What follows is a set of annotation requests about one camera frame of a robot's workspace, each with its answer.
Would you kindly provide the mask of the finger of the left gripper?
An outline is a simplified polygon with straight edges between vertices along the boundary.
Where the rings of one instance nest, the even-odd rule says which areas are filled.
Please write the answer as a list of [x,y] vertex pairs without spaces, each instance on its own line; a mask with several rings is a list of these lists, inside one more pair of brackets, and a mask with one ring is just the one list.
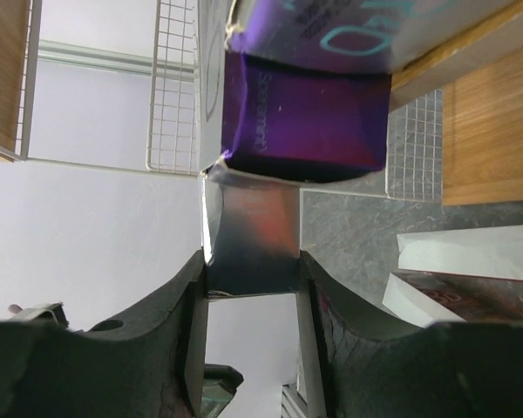
[[243,382],[243,375],[233,367],[207,364],[204,369],[200,417],[219,417]]

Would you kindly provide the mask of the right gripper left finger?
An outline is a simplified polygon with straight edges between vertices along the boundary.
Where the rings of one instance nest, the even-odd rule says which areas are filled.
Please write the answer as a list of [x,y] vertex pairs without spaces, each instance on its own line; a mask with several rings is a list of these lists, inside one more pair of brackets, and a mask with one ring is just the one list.
[[195,417],[207,303],[195,253],[178,273],[88,331],[0,321],[0,417]]

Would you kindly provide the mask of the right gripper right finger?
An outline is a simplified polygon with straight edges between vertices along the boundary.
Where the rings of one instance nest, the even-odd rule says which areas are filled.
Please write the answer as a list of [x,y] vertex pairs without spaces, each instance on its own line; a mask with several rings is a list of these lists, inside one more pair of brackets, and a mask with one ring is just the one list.
[[523,322],[400,320],[309,254],[296,296],[312,417],[523,417]]

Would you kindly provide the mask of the silver Protefix toothpaste box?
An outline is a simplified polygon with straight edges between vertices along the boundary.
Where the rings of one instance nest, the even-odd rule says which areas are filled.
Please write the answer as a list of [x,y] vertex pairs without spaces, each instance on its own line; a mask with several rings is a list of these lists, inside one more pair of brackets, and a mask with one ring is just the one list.
[[300,190],[200,175],[201,240],[212,300],[298,290]]

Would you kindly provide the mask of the purple RiO toothpaste box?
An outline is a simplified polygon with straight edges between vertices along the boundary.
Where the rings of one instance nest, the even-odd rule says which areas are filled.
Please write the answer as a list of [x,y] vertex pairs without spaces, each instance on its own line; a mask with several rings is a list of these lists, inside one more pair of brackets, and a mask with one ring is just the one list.
[[391,76],[502,1],[201,1],[200,168],[302,183],[384,169]]

